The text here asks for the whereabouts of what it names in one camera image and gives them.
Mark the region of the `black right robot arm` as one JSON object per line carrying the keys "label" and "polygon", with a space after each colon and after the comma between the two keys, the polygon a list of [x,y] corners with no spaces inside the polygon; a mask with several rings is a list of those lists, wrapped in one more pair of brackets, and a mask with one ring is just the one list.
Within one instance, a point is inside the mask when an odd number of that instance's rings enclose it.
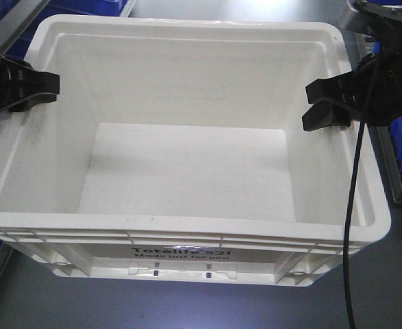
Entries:
{"label": "black right robot arm", "polygon": [[372,36],[379,51],[362,58],[352,71],[306,86],[311,107],[302,124],[307,132],[350,126],[360,119],[382,127],[402,117],[402,13],[362,8],[344,14],[341,23],[347,30]]}

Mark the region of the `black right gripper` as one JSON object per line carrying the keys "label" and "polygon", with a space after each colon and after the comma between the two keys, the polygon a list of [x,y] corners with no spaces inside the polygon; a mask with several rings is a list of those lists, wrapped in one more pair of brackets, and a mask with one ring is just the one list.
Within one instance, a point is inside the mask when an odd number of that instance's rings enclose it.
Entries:
{"label": "black right gripper", "polygon": [[[305,87],[310,108],[301,117],[304,131],[325,127],[349,127],[354,107],[361,104],[354,72],[331,78],[318,78]],[[402,117],[402,55],[386,58],[380,64],[373,84],[365,122],[387,126]]]}

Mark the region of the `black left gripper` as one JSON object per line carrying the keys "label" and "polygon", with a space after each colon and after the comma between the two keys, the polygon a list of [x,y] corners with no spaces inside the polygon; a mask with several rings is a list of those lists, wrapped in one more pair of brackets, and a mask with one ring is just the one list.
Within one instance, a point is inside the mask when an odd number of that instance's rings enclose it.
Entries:
{"label": "black left gripper", "polygon": [[8,112],[27,112],[34,106],[57,101],[60,76],[37,71],[25,61],[13,61],[0,55],[0,109],[5,103],[19,103]]}

